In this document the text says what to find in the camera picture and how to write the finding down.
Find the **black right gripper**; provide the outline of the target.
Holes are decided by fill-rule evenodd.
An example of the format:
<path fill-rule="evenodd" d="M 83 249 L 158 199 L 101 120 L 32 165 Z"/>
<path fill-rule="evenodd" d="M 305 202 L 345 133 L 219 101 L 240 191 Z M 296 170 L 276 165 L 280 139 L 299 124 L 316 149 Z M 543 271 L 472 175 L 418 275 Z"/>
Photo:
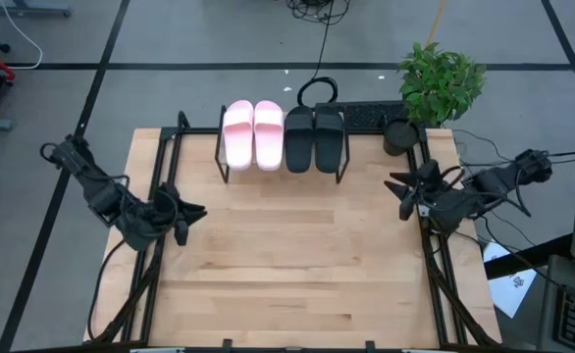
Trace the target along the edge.
<path fill-rule="evenodd" d="M 435 208 L 437 198 L 444 191 L 439 163 L 433 159 L 413 173 L 390 173 L 390 177 L 403 184 L 385 180 L 385 187 L 400 201 L 411 199 L 413 206 Z"/>

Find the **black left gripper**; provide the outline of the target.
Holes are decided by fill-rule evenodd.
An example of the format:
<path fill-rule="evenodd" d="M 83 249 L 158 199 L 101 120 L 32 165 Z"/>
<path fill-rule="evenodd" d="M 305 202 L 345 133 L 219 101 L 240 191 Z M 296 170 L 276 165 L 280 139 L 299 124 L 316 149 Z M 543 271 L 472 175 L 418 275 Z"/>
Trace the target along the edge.
<path fill-rule="evenodd" d="M 154 206 L 161 222 L 171 227 L 175 227 L 183 219 L 190 227 L 207 214 L 204 206 L 181 200 L 179 192 L 168 183 L 158 186 L 154 195 Z"/>

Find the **black slide sandal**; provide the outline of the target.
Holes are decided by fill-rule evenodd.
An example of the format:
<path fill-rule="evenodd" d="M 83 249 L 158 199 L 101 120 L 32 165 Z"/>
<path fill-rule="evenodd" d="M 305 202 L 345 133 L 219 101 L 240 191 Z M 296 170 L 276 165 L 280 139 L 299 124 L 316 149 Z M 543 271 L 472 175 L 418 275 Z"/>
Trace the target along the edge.
<path fill-rule="evenodd" d="M 315 163 L 317 169 L 334 174 L 340 168 L 344 123 L 333 108 L 322 106 L 315 110 Z"/>
<path fill-rule="evenodd" d="M 287 169 L 302 174 L 311 165 L 313 146 L 313 111 L 307 106 L 297 106 L 285 119 L 285 154 Z"/>

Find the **pink slide sandal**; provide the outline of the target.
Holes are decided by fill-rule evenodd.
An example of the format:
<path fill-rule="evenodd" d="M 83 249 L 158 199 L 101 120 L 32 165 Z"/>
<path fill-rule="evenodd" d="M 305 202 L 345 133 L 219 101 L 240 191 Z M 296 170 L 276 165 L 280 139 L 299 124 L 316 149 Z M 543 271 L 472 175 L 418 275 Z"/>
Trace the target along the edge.
<path fill-rule="evenodd" d="M 257 166 L 275 171 L 282 163 L 284 148 L 284 112 L 275 102 L 264 100 L 254 108 L 255 153 Z"/>
<path fill-rule="evenodd" d="M 223 117 L 223 137 L 227 165 L 236 171 L 247 169 L 252 162 L 254 109 L 247 100 L 229 106 Z"/>

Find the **wooden shelf with black legs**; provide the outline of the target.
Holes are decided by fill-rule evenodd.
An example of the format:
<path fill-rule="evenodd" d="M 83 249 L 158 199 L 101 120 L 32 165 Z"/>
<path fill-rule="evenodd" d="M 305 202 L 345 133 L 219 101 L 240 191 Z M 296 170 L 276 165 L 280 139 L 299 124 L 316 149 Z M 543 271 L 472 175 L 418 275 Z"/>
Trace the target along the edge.
<path fill-rule="evenodd" d="M 224 139 L 223 127 L 224 127 L 224 116 L 227 112 L 227 107 L 222 106 L 220 112 L 220 122 L 219 122 L 219 132 L 216 140 L 216 148 L 214 153 L 214 160 L 218 166 L 221 177 L 224 183 L 230 181 L 231 168 L 227 165 L 226 161 L 226 141 Z M 340 184 L 342 178 L 345 174 L 347 166 L 350 161 L 350 147 L 349 147 L 349 137 L 346 131 L 342 134 L 342 154 L 340 155 L 340 166 L 339 169 L 334 173 L 336 184 Z"/>

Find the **black plant pot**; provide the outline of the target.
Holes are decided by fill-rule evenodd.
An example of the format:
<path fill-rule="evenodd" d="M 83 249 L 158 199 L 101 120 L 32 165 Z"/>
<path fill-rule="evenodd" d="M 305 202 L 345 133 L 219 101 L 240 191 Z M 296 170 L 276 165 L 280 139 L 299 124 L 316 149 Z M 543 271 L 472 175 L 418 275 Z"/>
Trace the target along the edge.
<path fill-rule="evenodd" d="M 383 148 L 387 154 L 392 156 L 404 154 L 419 140 L 418 128 L 407 119 L 386 122 L 383 134 Z"/>

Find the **green leafy potted plant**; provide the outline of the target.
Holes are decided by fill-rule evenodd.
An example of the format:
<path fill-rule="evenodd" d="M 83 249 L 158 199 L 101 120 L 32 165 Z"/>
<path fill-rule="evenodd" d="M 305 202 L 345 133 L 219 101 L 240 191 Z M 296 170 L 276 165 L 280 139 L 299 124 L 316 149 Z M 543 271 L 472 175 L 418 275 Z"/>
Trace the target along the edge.
<path fill-rule="evenodd" d="M 415 42 L 398 65 L 399 89 L 407 118 L 416 125 L 441 126 L 459 120 L 482 94 L 485 65 L 469 56 L 438 49 L 438 42 Z"/>

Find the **black metal beam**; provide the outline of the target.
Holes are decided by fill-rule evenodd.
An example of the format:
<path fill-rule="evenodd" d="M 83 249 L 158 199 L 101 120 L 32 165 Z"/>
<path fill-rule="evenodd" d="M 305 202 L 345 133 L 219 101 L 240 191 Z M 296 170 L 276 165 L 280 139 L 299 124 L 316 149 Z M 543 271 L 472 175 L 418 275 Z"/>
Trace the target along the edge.
<path fill-rule="evenodd" d="M 573 234 L 562 235 L 548 242 L 525 250 L 508 253 L 485 263 L 488 279 L 513 275 L 517 272 L 536 269 L 549 263 L 549 257 L 561 256 L 570 260 Z"/>

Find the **white paper sheet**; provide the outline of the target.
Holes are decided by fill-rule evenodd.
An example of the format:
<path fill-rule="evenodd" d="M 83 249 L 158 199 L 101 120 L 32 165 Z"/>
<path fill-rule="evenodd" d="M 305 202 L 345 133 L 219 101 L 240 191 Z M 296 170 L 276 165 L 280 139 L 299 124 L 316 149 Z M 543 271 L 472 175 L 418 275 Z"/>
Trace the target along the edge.
<path fill-rule="evenodd" d="M 536 275 L 534 270 L 526 270 L 490 279 L 489 288 L 495 306 L 513 319 Z"/>

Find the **grey desk foot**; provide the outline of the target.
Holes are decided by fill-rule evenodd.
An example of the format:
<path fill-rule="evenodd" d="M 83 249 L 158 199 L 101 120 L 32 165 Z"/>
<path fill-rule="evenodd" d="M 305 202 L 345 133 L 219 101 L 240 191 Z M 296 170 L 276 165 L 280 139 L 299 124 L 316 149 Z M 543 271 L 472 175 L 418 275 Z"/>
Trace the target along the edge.
<path fill-rule="evenodd" d="M 11 5 L 0 1 L 0 16 L 62 16 L 69 18 L 73 11 L 68 4 L 52 0 L 8 0 Z"/>

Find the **black aluminium table frame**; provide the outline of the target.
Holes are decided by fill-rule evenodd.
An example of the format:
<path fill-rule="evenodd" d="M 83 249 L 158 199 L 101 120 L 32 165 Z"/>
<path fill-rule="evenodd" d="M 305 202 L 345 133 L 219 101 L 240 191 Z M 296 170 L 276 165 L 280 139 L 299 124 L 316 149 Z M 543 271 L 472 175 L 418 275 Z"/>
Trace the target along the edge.
<path fill-rule="evenodd" d="M 377 134 L 353 134 L 342 177 L 249 169 L 216 162 L 218 133 L 139 128 L 126 170 L 139 197 L 172 181 L 207 216 L 179 246 L 167 236 L 135 252 L 112 230 L 93 329 L 117 315 L 144 271 L 154 281 L 115 335 L 119 343 L 184 352 L 245 349 L 279 353 L 319 349 L 435 349 L 472 337 L 430 280 L 426 256 L 456 283 L 458 295 L 492 337 L 499 330 L 475 243 L 464 222 L 448 240 L 423 236 L 416 218 L 402 221 L 385 189 L 408 167 Z"/>

